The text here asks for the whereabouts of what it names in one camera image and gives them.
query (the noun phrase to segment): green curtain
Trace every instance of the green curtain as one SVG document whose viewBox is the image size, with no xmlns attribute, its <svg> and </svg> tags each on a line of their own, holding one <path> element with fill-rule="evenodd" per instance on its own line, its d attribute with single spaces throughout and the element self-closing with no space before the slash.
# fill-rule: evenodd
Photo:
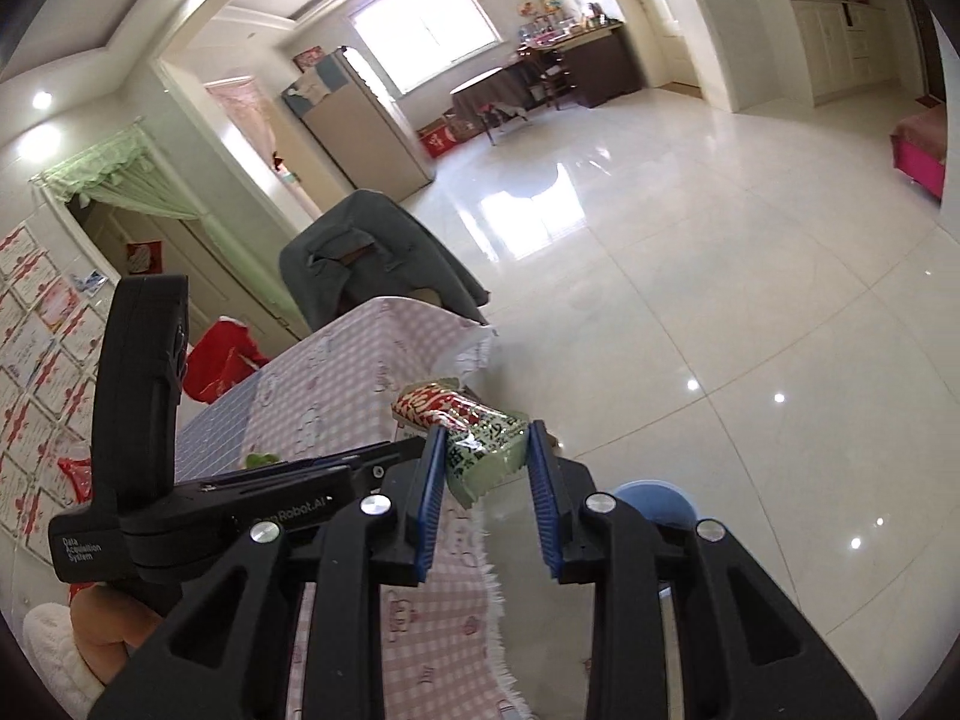
<svg viewBox="0 0 960 720">
<path fill-rule="evenodd" d="M 257 261 L 219 218 L 200 209 L 152 159 L 139 127 L 128 127 L 107 141 L 45 170 L 37 180 L 61 202 L 80 196 L 154 217 L 198 220 L 236 276 L 280 317 L 299 317 L 296 303 L 280 279 Z"/>
</svg>

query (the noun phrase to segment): blue bucket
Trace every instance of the blue bucket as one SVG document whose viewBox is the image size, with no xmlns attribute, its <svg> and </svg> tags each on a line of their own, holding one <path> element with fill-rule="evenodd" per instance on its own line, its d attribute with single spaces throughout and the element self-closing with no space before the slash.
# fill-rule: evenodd
<svg viewBox="0 0 960 720">
<path fill-rule="evenodd" d="M 613 496 L 629 503 L 637 512 L 658 525 L 692 530 L 700 519 L 696 507 L 683 490 L 669 482 L 628 482 L 613 490 Z"/>
</svg>

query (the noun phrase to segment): wooden chair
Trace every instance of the wooden chair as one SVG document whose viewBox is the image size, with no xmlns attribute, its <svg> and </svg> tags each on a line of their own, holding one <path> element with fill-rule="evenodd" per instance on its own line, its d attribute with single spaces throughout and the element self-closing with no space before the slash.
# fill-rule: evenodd
<svg viewBox="0 0 960 720">
<path fill-rule="evenodd" d="M 544 86 L 547 105 L 553 103 L 559 111 L 560 95 L 570 89 L 560 55 L 557 52 L 541 52 L 529 46 L 521 46 L 517 54 L 534 69 L 536 79 Z"/>
</svg>

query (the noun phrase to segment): tile floor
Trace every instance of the tile floor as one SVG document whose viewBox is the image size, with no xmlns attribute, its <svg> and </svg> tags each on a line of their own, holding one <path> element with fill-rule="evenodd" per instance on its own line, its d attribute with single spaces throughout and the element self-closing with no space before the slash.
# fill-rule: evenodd
<svg viewBox="0 0 960 720">
<path fill-rule="evenodd" d="M 493 294 L 493 402 L 601 488 L 687 490 L 884 720 L 960 630 L 960 245 L 887 138 L 918 109 L 645 91 L 461 146 L 408 203 Z M 508 658 L 541 716 L 582 717 L 589 596 L 546 581 L 525 484 L 487 507 Z"/>
</svg>

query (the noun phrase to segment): person's skin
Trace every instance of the person's skin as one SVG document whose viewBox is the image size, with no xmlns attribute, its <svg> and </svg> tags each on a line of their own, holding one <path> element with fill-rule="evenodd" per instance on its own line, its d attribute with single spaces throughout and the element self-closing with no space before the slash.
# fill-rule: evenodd
<svg viewBox="0 0 960 720">
<path fill-rule="evenodd" d="M 126 593 L 95 584 L 74 596 L 70 621 L 80 656 L 107 685 L 127 665 L 127 645 L 140 647 L 162 617 Z"/>
</svg>

